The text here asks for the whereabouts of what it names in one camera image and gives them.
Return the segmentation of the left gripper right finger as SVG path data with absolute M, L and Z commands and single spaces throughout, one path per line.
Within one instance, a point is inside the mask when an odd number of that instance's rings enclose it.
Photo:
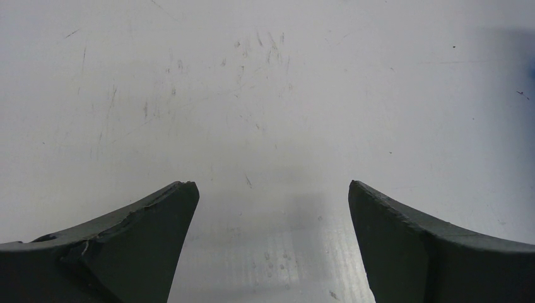
M 534 246 L 474 232 L 360 181 L 348 204 L 377 302 L 533 302 Z

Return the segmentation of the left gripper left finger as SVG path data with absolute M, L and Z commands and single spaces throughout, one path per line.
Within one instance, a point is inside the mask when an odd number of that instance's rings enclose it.
M 166 302 L 199 201 L 194 182 L 31 242 L 1 244 L 2 302 Z

